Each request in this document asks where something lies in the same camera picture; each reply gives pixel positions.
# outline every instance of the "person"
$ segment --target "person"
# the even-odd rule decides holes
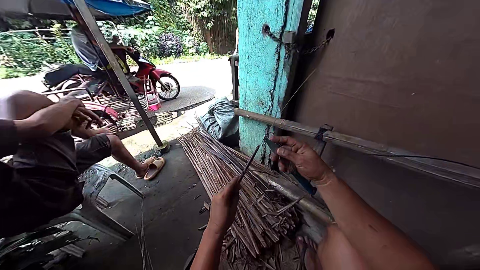
[[[101,123],[74,97],[57,103],[30,91],[2,99],[0,107],[0,238],[28,232],[65,215],[83,201],[77,177],[110,155],[144,176],[149,164],[137,161],[115,135],[93,130]],[[72,135],[84,138],[75,144]]]
[[[95,40],[95,37],[93,37],[90,31],[86,31],[88,30],[87,24],[76,8],[72,9],[72,17],[77,22],[77,25],[72,27],[71,33],[73,48],[82,62],[91,70],[91,74],[83,74],[92,75],[95,78],[94,80],[86,82],[83,86],[90,89],[89,91],[94,94],[98,94],[97,91],[100,90],[98,89],[99,83],[104,80],[109,80],[120,95],[126,95],[117,75],[113,72],[107,58]],[[109,47],[112,49],[122,71],[127,74],[129,82],[138,83],[138,78],[129,74],[130,68],[126,60],[126,51],[133,52],[133,49],[131,47],[111,43],[109,44]]]
[[[336,177],[307,144],[292,137],[272,137],[271,140],[283,145],[272,154],[279,169],[287,172],[295,167],[316,185],[335,218],[319,244],[307,237],[298,237],[299,249],[305,251],[304,258],[300,259],[304,260],[307,270],[435,269],[415,243]],[[238,179],[234,178],[213,197],[210,219],[192,270],[218,269],[223,237],[237,211],[239,188]]]
[[[121,46],[119,45],[119,42],[120,42],[120,37],[118,35],[113,35],[112,36],[112,42],[110,42],[108,45],[110,46],[110,48],[112,49],[112,52],[115,53],[115,55],[118,56],[118,58],[120,58],[120,60],[125,64],[125,69],[126,69],[126,73],[130,73],[130,67],[128,66],[128,63],[127,63],[127,51],[128,52],[133,52],[133,49],[131,47],[125,47],[124,48],[121,48]]]
[[[75,52],[90,70],[102,74],[101,71],[110,69],[107,58],[100,49],[95,37],[93,37],[90,31],[86,31],[86,29],[88,29],[87,24],[77,9],[72,10],[72,17],[77,22],[77,25],[72,27],[72,44],[75,48]],[[131,47],[113,43],[110,43],[109,47],[111,49],[132,51]],[[127,73],[126,61],[122,61],[118,56],[117,60],[119,61],[120,66],[122,66],[123,72]]]

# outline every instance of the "umbrella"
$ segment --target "umbrella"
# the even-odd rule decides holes
[[[90,12],[97,20],[109,20],[112,16],[132,16],[151,10],[141,0],[85,0]],[[68,5],[73,0],[0,0],[0,16],[40,19],[71,20]]]

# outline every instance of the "turquoise pillar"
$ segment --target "turquoise pillar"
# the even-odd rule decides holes
[[[292,52],[262,33],[264,24],[280,37],[282,31],[297,31],[303,0],[238,0],[239,104],[244,110],[280,117],[287,89]],[[240,117],[240,149],[251,155],[268,126]],[[256,159],[266,164],[270,149],[265,144]]]

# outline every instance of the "wire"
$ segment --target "wire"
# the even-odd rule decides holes
[[[466,164],[466,163],[462,163],[462,162],[459,162],[459,161],[447,160],[447,159],[436,158],[436,157],[429,157],[429,156],[417,156],[417,155],[395,155],[395,154],[391,154],[391,155],[383,155],[383,154],[367,154],[367,155],[369,155],[369,156],[379,156],[379,157],[420,158],[420,159],[430,159],[430,160],[441,160],[441,161],[450,162],[450,163],[455,163],[455,164],[459,164],[459,165],[463,165],[463,166],[467,166],[467,167],[471,167],[471,168],[474,168],[474,169],[480,170],[480,168],[479,168],[479,167],[475,167],[475,166],[472,166],[472,165],[468,165],[468,164]]]

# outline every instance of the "metal pole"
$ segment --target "metal pole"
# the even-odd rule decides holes
[[[102,52],[105,54],[108,62],[110,63],[110,66],[112,66],[113,71],[117,75],[118,79],[120,80],[121,85],[127,92],[128,96],[133,102],[133,105],[137,109],[138,113],[140,114],[140,117],[142,118],[143,122],[148,128],[148,131],[150,131],[150,134],[152,135],[153,139],[155,140],[156,144],[161,147],[163,145],[162,140],[158,137],[158,134],[155,131],[155,128],[153,127],[152,123],[150,122],[150,119],[148,119],[148,116],[146,112],[144,111],[142,105],[138,101],[137,96],[135,95],[135,92],[133,91],[132,87],[130,86],[130,83],[127,80],[127,77],[125,77],[125,74],[123,73],[120,64],[117,62],[117,59],[115,58],[112,50],[108,46],[107,41],[105,40],[105,37],[103,36],[102,32],[100,31],[100,28],[98,28],[98,25],[96,24],[95,18],[93,15],[90,13],[90,10],[87,7],[87,4],[85,3],[85,0],[73,0],[75,3],[75,6],[77,7],[78,11],[82,15],[82,18],[87,24],[88,29],[90,32],[92,32],[96,42],[100,46],[100,49]]]
[[[235,109],[235,115],[266,124],[272,124],[283,130],[292,131],[308,137],[318,137],[319,128],[303,125],[294,121],[279,119],[242,109]],[[480,188],[480,171],[472,167],[447,162],[445,160],[422,158],[422,155],[411,153],[403,149],[390,147],[335,131],[325,131],[321,134],[321,137],[318,137],[317,139],[349,148],[354,151],[373,155],[378,159],[400,165],[410,170],[432,174],[441,179],[447,179],[456,183]]]

